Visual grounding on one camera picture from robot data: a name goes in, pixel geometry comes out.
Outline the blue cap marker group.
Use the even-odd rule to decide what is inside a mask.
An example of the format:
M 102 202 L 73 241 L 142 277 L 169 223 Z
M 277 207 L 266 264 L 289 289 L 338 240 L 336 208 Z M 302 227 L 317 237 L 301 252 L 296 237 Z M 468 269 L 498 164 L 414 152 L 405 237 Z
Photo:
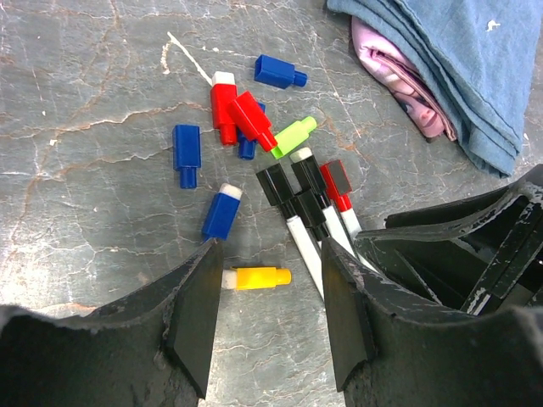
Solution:
M 353 243 L 362 229 L 350 201 L 352 187 L 345 168 L 340 159 L 335 159 L 321 165 L 320 171 L 326 183 L 326 194 L 339 211 L 344 228 Z

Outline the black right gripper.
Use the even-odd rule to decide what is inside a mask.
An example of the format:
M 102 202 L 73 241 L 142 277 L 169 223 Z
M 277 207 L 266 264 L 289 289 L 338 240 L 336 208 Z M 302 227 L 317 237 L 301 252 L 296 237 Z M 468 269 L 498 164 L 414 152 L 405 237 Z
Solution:
M 542 305 L 542 167 L 475 197 L 390 215 L 358 252 L 393 282 L 470 315 Z

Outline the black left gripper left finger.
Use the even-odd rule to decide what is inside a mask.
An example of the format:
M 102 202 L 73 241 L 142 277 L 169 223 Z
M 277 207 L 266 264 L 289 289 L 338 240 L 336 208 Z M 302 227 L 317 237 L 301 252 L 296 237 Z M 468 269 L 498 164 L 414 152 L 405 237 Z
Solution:
M 87 316 L 4 305 L 2 405 L 197 405 L 207 393 L 222 272 L 223 247 L 209 240 Z

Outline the yellow pen cap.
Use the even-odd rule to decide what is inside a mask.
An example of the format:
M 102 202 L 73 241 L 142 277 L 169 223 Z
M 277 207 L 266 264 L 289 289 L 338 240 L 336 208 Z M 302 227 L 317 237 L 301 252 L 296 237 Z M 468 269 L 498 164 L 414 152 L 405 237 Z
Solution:
M 292 281 L 289 269 L 271 266 L 242 267 L 222 272 L 221 287 L 247 291 L 288 285 Z

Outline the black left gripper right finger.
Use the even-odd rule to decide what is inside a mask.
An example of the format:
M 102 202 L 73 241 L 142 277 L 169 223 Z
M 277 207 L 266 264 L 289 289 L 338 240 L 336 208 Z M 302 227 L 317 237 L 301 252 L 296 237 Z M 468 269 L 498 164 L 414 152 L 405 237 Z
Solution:
M 366 268 L 333 239 L 322 244 L 322 279 L 347 405 L 541 405 L 540 308 L 471 316 Z

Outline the blue pen cap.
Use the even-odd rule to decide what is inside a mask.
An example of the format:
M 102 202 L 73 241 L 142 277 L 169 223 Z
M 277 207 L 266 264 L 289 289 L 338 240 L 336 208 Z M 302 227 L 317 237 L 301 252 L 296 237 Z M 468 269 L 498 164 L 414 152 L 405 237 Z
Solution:
M 232 117 L 238 127 L 238 157 L 252 160 L 260 136 L 269 127 L 264 110 L 254 99 L 240 97 L 232 104 Z
M 179 173 L 180 187 L 197 187 L 201 168 L 200 129 L 197 125 L 175 125 L 172 130 L 173 168 Z
M 243 191 L 231 184 L 221 185 L 213 197 L 201 230 L 204 240 L 226 240 L 238 212 Z
M 262 54 L 255 61 L 254 80 L 286 89 L 290 86 L 304 87 L 308 76 L 304 72 L 297 71 L 289 62 Z

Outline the red pen cap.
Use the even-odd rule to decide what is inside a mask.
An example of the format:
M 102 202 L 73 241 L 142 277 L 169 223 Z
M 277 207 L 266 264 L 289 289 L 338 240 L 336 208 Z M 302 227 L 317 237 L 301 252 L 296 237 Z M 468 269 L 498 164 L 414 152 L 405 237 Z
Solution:
M 265 152 L 270 152 L 277 146 L 277 140 L 271 131 L 272 123 L 249 91 L 235 97 L 227 105 L 227 112 L 247 139 L 256 140 Z
M 213 127 L 219 131 L 223 146 L 236 145 L 237 127 L 227 111 L 227 105 L 238 95 L 234 74 L 216 71 L 211 80 L 210 101 Z

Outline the green pen cap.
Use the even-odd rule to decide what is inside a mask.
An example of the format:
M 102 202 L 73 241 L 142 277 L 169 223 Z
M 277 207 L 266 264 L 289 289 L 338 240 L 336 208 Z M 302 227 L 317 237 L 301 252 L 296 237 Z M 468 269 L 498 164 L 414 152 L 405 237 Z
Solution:
M 277 145 L 271 150 L 271 155 L 275 159 L 281 159 L 304 142 L 316 127 L 316 120 L 312 116 L 296 120 L 275 135 Z

